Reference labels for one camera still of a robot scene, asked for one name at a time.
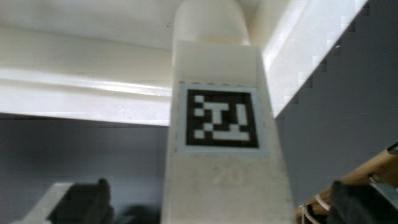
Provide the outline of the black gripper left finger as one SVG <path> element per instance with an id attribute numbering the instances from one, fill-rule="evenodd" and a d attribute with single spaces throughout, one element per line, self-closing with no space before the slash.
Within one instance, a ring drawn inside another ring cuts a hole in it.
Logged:
<path id="1" fill-rule="evenodd" d="M 16 224 L 112 224 L 110 184 L 55 183 Z"/>

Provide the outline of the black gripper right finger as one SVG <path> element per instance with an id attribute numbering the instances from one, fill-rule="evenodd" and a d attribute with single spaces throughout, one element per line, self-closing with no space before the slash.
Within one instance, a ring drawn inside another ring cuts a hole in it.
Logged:
<path id="1" fill-rule="evenodd" d="M 327 224 L 398 224 L 398 209 L 369 185 L 332 183 Z"/>

